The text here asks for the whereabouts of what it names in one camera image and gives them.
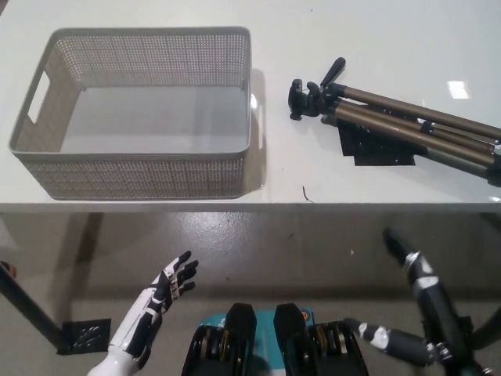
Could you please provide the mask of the black right hand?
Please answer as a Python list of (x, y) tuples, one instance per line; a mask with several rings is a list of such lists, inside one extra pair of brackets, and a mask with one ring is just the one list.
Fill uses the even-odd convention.
[(463, 368), (474, 362), (468, 342), (448, 294), (421, 251), (410, 246), (395, 229), (383, 231), (384, 243), (413, 288), (423, 319), (423, 338), (397, 329), (345, 318), (343, 323), (380, 352), (418, 367), (439, 362), (444, 367)]

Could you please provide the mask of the white and black left hand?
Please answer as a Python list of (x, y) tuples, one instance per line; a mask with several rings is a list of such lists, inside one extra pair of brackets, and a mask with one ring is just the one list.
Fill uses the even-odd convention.
[(163, 315), (196, 286), (193, 278), (199, 262), (191, 257), (191, 251), (176, 257), (140, 292), (110, 341), (110, 353), (123, 353), (136, 363), (147, 358)]

